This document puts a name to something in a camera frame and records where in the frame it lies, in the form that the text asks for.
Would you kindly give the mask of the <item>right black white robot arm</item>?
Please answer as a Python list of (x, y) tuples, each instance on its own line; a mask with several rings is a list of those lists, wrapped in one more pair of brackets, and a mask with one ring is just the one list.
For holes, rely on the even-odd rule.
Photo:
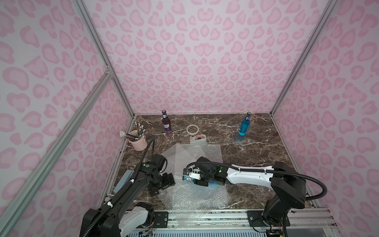
[(291, 209), (304, 209), (307, 200), (326, 196), (327, 187), (321, 181), (300, 174), (283, 162), (275, 162), (267, 167), (245, 167), (212, 162), (200, 157), (183, 169), (183, 179), (207, 187), (210, 183), (218, 185), (249, 184), (262, 186), (274, 191), (260, 217), (267, 227), (288, 227), (288, 213)]

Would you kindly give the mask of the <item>bubble wrap sheet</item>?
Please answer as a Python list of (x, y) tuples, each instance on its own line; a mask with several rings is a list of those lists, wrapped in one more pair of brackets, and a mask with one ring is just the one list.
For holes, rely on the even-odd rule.
[(191, 145), (175, 144), (163, 153), (167, 158), (167, 173), (179, 174), (182, 176), (183, 169), (190, 163), (196, 162), (200, 157), (205, 157), (213, 162), (222, 163), (220, 145)]
[(219, 209), (231, 200), (225, 186), (209, 184), (198, 186), (174, 174), (175, 185), (159, 192), (158, 198), (169, 210)]

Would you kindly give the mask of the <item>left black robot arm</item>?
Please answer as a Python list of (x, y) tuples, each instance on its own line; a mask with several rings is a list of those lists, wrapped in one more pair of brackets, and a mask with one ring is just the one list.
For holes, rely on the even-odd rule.
[(82, 221), (81, 237), (126, 237), (139, 226), (153, 226), (153, 205), (140, 202), (130, 212), (126, 211), (143, 190), (148, 189), (150, 196), (154, 197), (160, 190), (175, 185), (173, 174), (161, 173), (168, 166), (167, 159), (156, 154), (154, 149), (153, 138), (121, 189), (100, 208), (87, 211)]

